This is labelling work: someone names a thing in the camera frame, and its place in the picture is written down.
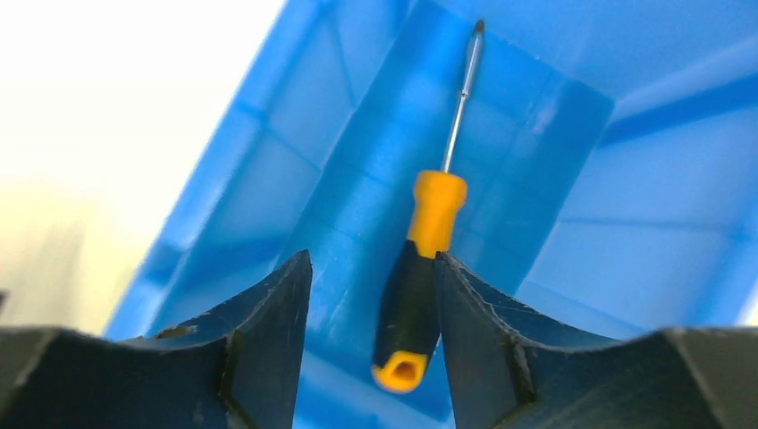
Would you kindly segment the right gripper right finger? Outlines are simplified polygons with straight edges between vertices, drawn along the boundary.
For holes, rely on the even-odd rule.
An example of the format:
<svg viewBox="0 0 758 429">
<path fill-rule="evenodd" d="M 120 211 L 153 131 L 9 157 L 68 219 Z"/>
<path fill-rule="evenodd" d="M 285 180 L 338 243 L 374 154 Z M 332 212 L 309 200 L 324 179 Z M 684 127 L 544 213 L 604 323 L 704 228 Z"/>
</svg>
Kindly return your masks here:
<svg viewBox="0 0 758 429">
<path fill-rule="evenodd" d="M 666 328 L 626 341 L 544 315 L 435 262 L 458 428 L 754 428 L 757 331 Z"/>
</svg>

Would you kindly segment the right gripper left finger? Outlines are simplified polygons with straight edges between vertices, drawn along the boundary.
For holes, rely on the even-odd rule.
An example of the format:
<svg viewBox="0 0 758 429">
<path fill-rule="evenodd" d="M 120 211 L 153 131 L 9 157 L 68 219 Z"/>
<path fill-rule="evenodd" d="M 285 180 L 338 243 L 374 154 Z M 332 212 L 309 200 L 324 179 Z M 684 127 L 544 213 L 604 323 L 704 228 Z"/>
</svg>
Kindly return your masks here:
<svg viewBox="0 0 758 429">
<path fill-rule="evenodd" d="M 289 428 L 312 265 L 300 251 L 258 284 L 152 337 L 1 331 L 4 428 Z"/>
</svg>

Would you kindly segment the orange black screwdriver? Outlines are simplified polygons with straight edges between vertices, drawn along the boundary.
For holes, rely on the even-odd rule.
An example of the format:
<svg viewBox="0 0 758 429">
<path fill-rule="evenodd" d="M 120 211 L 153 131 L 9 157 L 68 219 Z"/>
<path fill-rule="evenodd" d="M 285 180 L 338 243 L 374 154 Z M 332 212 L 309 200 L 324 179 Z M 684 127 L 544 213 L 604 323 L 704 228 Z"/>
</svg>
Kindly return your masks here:
<svg viewBox="0 0 758 429">
<path fill-rule="evenodd" d="M 406 241 L 383 289 L 371 375 L 380 388 L 389 392 L 405 394 L 420 385 L 440 336 L 434 261 L 438 254 L 449 250 L 459 210 L 467 198 L 467 183 L 451 173 L 451 161 L 475 85 L 484 33 L 485 22 L 479 19 L 467 42 L 462 83 L 442 165 L 417 176 Z"/>
</svg>

